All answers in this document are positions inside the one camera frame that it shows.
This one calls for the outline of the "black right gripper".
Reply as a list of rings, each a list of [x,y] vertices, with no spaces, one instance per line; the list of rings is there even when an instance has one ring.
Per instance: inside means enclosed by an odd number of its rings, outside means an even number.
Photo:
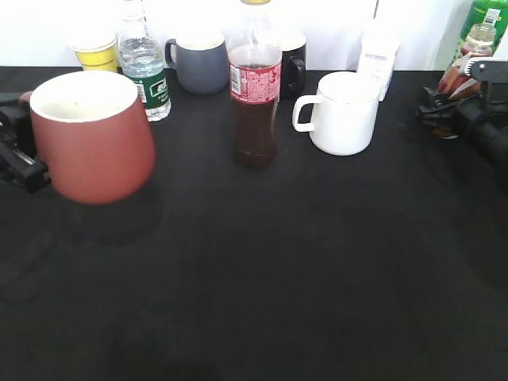
[[[482,98],[450,100],[448,95],[422,87],[416,119],[433,129],[456,131],[489,163],[496,177],[507,186],[507,102]]]

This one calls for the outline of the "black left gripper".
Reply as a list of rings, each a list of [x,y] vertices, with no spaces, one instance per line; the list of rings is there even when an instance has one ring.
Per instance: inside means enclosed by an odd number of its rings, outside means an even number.
[[[29,93],[1,93],[1,180],[30,194],[51,183],[37,153]]]

